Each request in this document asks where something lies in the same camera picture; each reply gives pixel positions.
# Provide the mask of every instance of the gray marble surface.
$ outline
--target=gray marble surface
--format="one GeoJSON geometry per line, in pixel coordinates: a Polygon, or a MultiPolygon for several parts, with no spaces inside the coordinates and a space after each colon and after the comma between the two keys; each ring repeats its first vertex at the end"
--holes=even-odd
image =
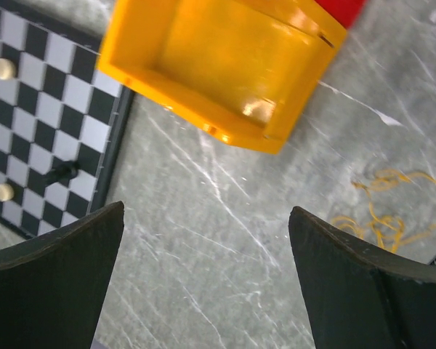
{"type": "MultiPolygon", "coordinates": [[[[98,35],[113,7],[26,2],[98,35]]],[[[289,213],[299,205],[366,222],[351,180],[385,167],[436,177],[436,0],[370,0],[278,156],[227,147],[139,96],[118,165],[110,201],[125,203],[126,230],[102,344],[313,348],[289,213]]],[[[375,202],[410,234],[436,222],[436,186],[425,181],[375,202]]],[[[9,235],[0,228],[3,246],[9,235]]],[[[398,253],[429,262],[436,231],[398,253]]]]}

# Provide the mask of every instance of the red object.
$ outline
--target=red object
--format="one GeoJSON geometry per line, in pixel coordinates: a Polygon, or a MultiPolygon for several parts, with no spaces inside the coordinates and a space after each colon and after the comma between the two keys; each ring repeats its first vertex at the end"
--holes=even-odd
{"type": "Polygon", "coordinates": [[[316,0],[316,2],[348,29],[362,11],[366,0],[316,0]]]}

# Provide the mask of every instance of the yellow plastic container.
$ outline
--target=yellow plastic container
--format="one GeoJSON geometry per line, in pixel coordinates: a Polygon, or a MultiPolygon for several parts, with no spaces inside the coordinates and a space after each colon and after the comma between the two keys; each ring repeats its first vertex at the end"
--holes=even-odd
{"type": "Polygon", "coordinates": [[[224,143],[277,153],[345,36],[313,0],[118,0],[98,68],[224,143]]]}

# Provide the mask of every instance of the chess piece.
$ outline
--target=chess piece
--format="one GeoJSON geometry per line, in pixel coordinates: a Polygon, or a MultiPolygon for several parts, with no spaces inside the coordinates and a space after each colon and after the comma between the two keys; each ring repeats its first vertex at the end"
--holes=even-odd
{"type": "Polygon", "coordinates": [[[15,192],[11,185],[8,184],[0,184],[0,201],[8,201],[13,198],[15,192]]]}
{"type": "Polygon", "coordinates": [[[15,77],[16,69],[11,60],[0,58],[0,80],[10,80],[15,77]]]}
{"type": "Polygon", "coordinates": [[[65,161],[54,167],[45,175],[45,184],[49,185],[61,180],[72,180],[79,173],[79,165],[75,161],[65,161]]]}

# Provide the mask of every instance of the black and white checkered pattern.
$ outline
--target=black and white checkered pattern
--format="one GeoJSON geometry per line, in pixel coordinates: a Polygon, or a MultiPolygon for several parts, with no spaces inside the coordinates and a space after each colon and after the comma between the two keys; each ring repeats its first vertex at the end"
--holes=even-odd
{"type": "Polygon", "coordinates": [[[36,236],[98,208],[123,88],[95,70],[97,52],[1,7],[0,57],[17,67],[16,79],[0,81],[0,183],[15,189],[0,217],[36,236]],[[45,188],[44,175],[68,160],[78,177],[45,188]]]}

